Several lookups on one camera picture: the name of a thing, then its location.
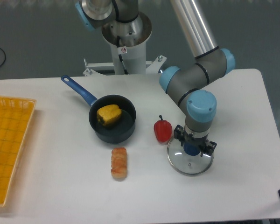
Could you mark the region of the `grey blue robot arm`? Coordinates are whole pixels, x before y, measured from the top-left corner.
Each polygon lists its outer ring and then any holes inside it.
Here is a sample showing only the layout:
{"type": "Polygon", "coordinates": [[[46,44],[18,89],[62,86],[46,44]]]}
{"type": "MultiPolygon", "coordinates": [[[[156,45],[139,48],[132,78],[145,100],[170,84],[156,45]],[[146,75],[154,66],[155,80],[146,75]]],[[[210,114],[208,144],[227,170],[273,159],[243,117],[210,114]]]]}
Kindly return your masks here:
{"type": "MultiPolygon", "coordinates": [[[[160,76],[162,89],[185,114],[184,127],[176,127],[175,139],[187,154],[212,155],[216,143],[207,136],[216,114],[215,97],[204,87],[235,67],[233,54],[218,46],[196,0],[171,1],[196,60],[188,70],[168,67],[160,76]]],[[[145,74],[146,42],[152,33],[150,19],[136,0],[79,0],[76,10],[90,31],[101,28],[112,52],[117,75],[145,74]]]]}

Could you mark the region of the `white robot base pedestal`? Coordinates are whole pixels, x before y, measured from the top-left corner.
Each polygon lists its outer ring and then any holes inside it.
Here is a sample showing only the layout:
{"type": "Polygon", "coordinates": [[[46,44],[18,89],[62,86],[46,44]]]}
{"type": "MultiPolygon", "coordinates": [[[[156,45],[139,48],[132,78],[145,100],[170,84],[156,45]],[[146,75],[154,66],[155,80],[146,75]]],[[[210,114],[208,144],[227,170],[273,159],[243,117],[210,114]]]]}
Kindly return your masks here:
{"type": "Polygon", "coordinates": [[[147,60],[146,43],[152,34],[152,23],[142,12],[134,21],[123,23],[111,21],[101,28],[104,40],[109,44],[111,63],[87,63],[83,74],[89,76],[113,70],[116,75],[159,73],[167,58],[158,55],[152,61],[147,60]]]}

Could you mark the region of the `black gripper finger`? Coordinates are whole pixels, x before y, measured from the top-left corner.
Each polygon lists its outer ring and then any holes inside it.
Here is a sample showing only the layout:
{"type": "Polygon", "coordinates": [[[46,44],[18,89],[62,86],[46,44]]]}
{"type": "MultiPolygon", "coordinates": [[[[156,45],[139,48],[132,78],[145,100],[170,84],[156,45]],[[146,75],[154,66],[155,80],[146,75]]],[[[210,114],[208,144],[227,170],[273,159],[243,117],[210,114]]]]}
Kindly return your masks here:
{"type": "Polygon", "coordinates": [[[211,157],[214,153],[214,150],[217,146],[217,143],[213,142],[213,141],[205,141],[202,145],[199,146],[200,149],[200,156],[203,157],[204,155],[207,155],[209,157],[211,157]]]}
{"type": "Polygon", "coordinates": [[[174,129],[174,138],[179,140],[181,147],[184,146],[185,138],[184,138],[184,129],[181,125],[177,125],[174,129]]]}

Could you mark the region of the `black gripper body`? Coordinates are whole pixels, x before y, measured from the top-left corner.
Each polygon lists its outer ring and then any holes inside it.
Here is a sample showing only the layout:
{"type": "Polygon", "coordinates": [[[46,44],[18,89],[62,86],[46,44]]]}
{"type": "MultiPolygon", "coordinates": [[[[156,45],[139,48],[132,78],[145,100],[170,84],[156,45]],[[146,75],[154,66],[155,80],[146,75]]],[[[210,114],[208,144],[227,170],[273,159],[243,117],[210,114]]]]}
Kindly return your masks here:
{"type": "Polygon", "coordinates": [[[204,149],[207,145],[207,137],[210,129],[203,132],[195,132],[191,129],[185,128],[183,131],[184,145],[183,149],[190,149],[195,147],[197,149],[204,149]]]}

